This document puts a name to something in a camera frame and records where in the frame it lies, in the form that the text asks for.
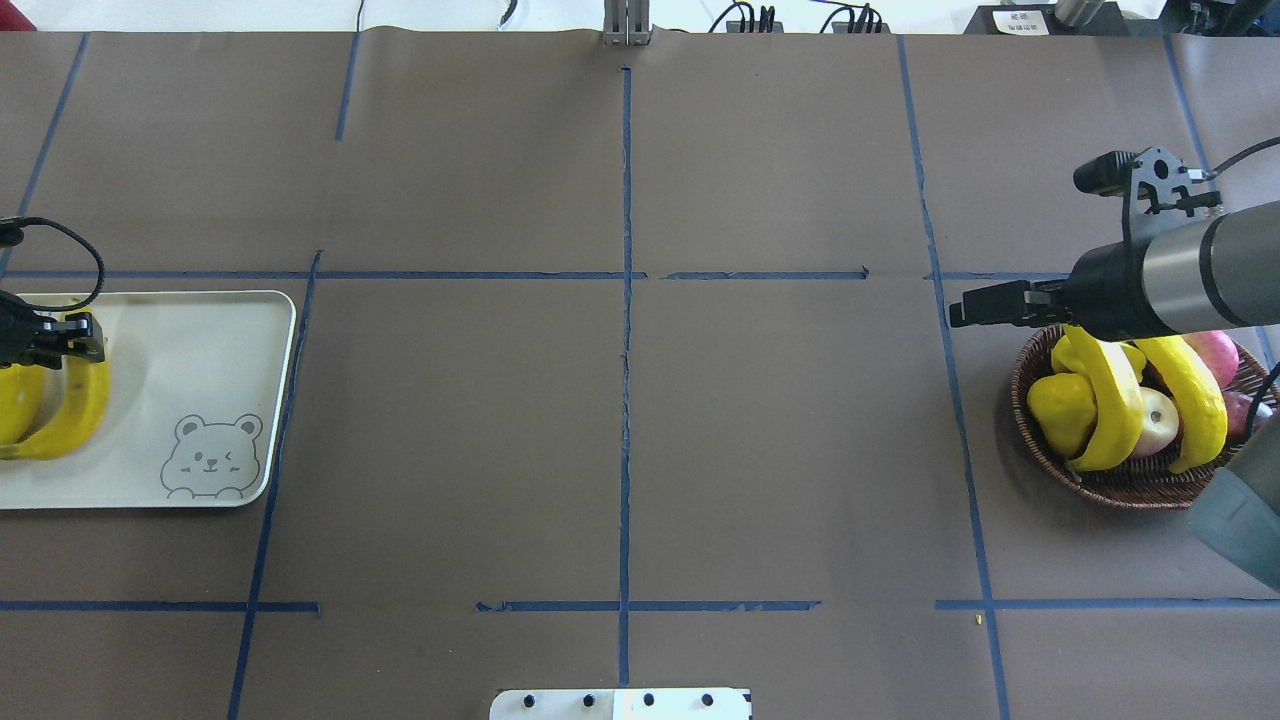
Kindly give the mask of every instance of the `brown table surface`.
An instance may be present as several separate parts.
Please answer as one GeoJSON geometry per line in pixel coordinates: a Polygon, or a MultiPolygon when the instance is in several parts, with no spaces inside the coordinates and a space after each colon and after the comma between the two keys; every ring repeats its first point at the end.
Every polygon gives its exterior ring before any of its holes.
{"type": "MultiPolygon", "coordinates": [[[[1094,155],[1276,135],[1276,67],[1185,37],[0,35],[0,213],[90,236],[109,291],[278,288],[307,327],[257,502],[0,518],[0,716],[618,685],[1274,716],[1280,597],[1180,514],[1041,474],[1002,400],[1029,331],[940,311],[1119,240],[1071,187],[1094,155]]],[[[1220,186],[1275,200],[1280,163],[1220,186]]],[[[5,270],[88,282],[52,240],[5,270]]]]}

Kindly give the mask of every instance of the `red apple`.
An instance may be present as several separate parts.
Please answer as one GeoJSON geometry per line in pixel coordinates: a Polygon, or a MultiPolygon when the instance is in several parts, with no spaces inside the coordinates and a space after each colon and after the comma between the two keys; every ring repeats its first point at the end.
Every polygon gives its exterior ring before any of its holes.
{"type": "Polygon", "coordinates": [[[1142,418],[1142,434],[1138,436],[1138,446],[1129,455],[1130,460],[1149,457],[1169,447],[1169,443],[1174,442],[1174,437],[1178,436],[1178,428],[1181,424],[1172,400],[1149,387],[1139,389],[1142,391],[1144,415],[1142,418]]]}
{"type": "Polygon", "coordinates": [[[1231,336],[1222,331],[1204,331],[1187,333],[1183,340],[1208,365],[1213,379],[1217,380],[1217,387],[1225,388],[1231,384],[1231,380],[1235,379],[1235,372],[1240,368],[1240,351],[1236,350],[1231,336]]]}
{"type": "MultiPolygon", "coordinates": [[[[1226,404],[1226,441],[1240,442],[1244,439],[1244,420],[1249,416],[1249,404],[1253,397],[1243,392],[1229,389],[1222,393],[1222,402],[1226,404]]],[[[1253,419],[1253,432],[1258,432],[1271,418],[1272,410],[1266,404],[1258,405],[1258,415],[1253,419]]]]}

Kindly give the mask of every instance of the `bear face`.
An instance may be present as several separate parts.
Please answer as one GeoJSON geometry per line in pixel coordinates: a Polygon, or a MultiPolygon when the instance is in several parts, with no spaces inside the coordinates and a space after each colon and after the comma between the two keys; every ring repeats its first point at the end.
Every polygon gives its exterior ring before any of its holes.
{"type": "Polygon", "coordinates": [[[257,415],[241,415],[234,423],[205,423],[200,415],[187,415],[174,428],[178,445],[160,469],[160,483],[169,497],[244,497],[262,470],[260,434],[257,415]]]}

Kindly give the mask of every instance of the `brown woven basket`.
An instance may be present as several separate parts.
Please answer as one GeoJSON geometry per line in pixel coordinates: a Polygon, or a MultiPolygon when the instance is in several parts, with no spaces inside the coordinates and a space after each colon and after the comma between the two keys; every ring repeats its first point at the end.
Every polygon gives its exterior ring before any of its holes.
{"type": "MultiPolygon", "coordinates": [[[[1240,450],[1240,443],[1228,445],[1212,462],[1192,468],[1179,475],[1169,474],[1169,464],[1178,457],[1179,443],[1176,442],[1151,457],[1126,460],[1102,473],[1076,474],[1071,471],[1066,466],[1066,460],[1050,450],[1039,424],[1027,409],[1027,391],[1036,380],[1053,374],[1050,351],[1061,337],[1062,328],[1057,325],[1038,331],[1023,346],[1014,364],[1014,378],[1010,386],[1014,421],[1036,462],[1046,473],[1057,478],[1060,483],[1071,488],[1073,492],[1093,502],[1132,510],[1189,507],[1212,479],[1213,470],[1234,457],[1240,450]]],[[[1228,389],[1236,389],[1252,396],[1266,380],[1267,369],[1254,360],[1247,350],[1243,347],[1239,350],[1240,368],[1228,389]]],[[[1280,388],[1272,387],[1265,402],[1275,410],[1280,405],[1280,388]]]]}

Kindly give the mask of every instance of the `white bracket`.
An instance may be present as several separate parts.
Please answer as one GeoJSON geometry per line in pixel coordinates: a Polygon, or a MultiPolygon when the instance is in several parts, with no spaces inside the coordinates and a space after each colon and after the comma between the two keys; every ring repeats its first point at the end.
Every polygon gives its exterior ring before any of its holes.
{"type": "Polygon", "coordinates": [[[751,692],[735,688],[506,691],[489,720],[751,720],[751,692]]]}
{"type": "Polygon", "coordinates": [[[649,0],[604,0],[605,45],[649,45],[649,0]]]}

